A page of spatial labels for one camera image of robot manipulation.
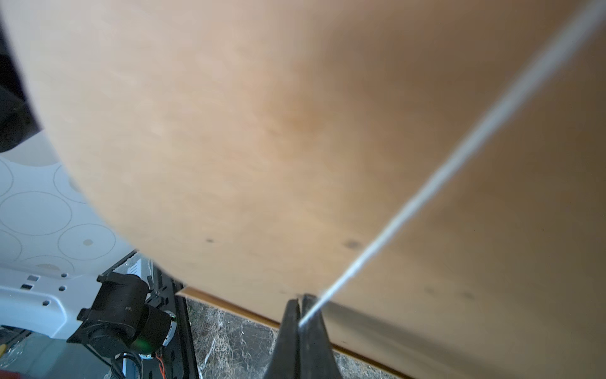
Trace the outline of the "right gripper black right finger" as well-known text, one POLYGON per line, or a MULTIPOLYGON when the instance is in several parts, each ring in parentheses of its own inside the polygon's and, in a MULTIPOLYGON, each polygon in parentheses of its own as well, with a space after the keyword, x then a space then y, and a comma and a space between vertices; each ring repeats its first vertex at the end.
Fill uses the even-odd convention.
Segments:
POLYGON ((316 302, 313 295, 305 294, 302 298, 303 315, 310 319, 301 327, 301 378, 341 379, 322 312, 314 315, 311 312, 316 302))

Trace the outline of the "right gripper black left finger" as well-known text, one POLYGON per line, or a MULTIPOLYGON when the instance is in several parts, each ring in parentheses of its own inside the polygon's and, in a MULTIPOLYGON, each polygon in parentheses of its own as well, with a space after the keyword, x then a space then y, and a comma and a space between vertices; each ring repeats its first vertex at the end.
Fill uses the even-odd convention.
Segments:
POLYGON ((282 316, 271 362, 264 374, 264 379, 299 378, 298 322, 300 317, 301 311, 298 300, 289 300, 282 316))

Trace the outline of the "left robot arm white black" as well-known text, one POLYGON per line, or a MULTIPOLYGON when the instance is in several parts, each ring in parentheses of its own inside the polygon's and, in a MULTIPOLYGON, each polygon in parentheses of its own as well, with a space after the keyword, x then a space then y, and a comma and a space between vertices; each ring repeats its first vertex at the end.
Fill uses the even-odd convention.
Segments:
POLYGON ((132 274, 45 276, 3 265, 1 323, 89 346, 104 358, 154 355, 170 344, 177 322, 148 302, 149 292, 132 274))

